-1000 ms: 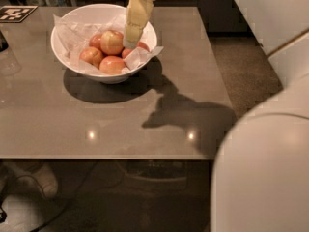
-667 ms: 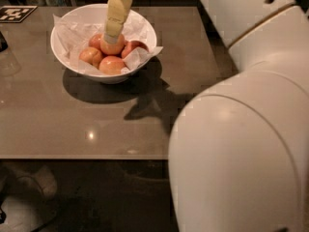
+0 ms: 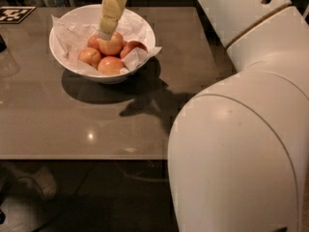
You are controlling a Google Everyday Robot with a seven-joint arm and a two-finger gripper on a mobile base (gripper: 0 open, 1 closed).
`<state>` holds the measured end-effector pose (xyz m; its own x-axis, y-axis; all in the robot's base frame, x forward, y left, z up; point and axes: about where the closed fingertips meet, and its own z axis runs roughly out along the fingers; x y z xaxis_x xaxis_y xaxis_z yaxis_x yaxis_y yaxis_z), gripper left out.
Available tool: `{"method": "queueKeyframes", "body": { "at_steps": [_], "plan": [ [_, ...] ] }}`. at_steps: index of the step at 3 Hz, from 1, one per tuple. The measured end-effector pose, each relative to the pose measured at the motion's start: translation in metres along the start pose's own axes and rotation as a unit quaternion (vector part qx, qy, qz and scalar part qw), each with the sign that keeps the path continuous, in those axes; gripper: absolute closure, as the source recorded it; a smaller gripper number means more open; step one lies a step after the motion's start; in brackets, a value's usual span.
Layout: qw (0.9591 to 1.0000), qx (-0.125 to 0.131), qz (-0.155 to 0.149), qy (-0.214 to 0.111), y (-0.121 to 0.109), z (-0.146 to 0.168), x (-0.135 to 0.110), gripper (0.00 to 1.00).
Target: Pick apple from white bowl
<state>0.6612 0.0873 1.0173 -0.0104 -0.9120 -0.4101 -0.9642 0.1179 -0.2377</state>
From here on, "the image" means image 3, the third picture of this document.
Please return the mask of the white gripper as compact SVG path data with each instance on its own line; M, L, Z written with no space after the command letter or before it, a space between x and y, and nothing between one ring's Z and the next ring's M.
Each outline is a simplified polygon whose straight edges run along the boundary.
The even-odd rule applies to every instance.
M102 0L98 24L98 35L109 41L126 7L126 0Z

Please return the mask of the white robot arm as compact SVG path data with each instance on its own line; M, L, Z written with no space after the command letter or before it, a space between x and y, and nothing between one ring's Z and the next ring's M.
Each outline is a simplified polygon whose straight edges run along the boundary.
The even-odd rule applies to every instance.
M290 0L198 0L237 74L176 118L180 232L300 232L309 153L309 26Z

